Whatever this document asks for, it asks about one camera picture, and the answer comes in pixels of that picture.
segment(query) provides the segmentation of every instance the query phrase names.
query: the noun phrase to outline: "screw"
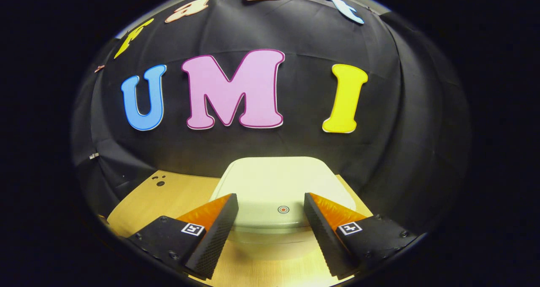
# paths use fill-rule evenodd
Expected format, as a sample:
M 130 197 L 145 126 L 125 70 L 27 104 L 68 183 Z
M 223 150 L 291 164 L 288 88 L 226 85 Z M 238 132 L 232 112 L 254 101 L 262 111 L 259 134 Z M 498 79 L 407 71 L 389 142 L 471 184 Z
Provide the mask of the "screw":
M 179 258 L 178 254 L 176 254 L 174 251 L 169 251 L 169 256 L 173 260 L 178 260 L 178 258 Z

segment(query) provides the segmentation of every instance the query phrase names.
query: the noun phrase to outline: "white lid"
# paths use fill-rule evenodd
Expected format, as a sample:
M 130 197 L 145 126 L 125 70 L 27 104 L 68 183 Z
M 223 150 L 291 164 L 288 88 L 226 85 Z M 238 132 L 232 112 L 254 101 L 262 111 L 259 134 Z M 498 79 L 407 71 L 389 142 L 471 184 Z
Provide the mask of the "white lid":
M 307 192 L 356 209 L 353 198 L 330 168 L 311 157 L 236 160 L 228 166 L 210 200 L 237 194 L 236 231 L 287 233 L 309 226 L 303 212 Z

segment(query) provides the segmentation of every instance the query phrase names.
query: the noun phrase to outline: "white plastic container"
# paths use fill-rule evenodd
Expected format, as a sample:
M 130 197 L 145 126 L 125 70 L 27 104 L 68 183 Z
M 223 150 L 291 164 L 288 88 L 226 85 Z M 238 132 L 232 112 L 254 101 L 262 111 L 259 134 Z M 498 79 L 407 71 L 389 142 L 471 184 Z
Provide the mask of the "white plastic container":
M 318 244 L 303 212 L 312 192 L 356 209 L 324 162 L 311 157 L 251 157 L 232 162 L 211 200 L 236 193 L 238 214 L 228 240 L 255 260 L 300 258 Z

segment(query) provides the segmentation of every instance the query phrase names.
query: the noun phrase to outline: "red target sticker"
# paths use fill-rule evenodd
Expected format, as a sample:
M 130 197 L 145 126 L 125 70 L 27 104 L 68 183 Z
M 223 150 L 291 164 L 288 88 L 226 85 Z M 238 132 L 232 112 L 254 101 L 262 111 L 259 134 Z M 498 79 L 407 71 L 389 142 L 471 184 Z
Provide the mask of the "red target sticker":
M 280 207 L 278 208 L 278 212 L 279 212 L 279 213 L 282 213 L 282 214 L 285 214 L 285 213 L 289 212 L 289 207 L 287 207 L 287 206 L 280 206 Z

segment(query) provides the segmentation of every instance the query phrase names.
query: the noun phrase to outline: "wooden surface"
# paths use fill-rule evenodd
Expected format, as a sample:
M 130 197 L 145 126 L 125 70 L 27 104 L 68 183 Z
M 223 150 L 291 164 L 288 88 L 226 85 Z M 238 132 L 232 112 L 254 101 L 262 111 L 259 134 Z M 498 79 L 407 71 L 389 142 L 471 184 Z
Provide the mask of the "wooden surface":
M 353 197 L 356 211 L 372 216 L 343 178 L 337 178 Z M 159 181 L 165 184 L 158 187 Z M 157 171 L 124 198 L 107 221 L 116 234 L 129 237 L 158 216 L 177 218 L 205 204 L 218 182 L 219 178 Z M 230 241 L 223 247 L 211 280 L 189 277 L 214 287 L 329 287 L 349 279 L 338 280 L 330 275 L 319 248 L 295 260 L 250 260 L 239 254 Z

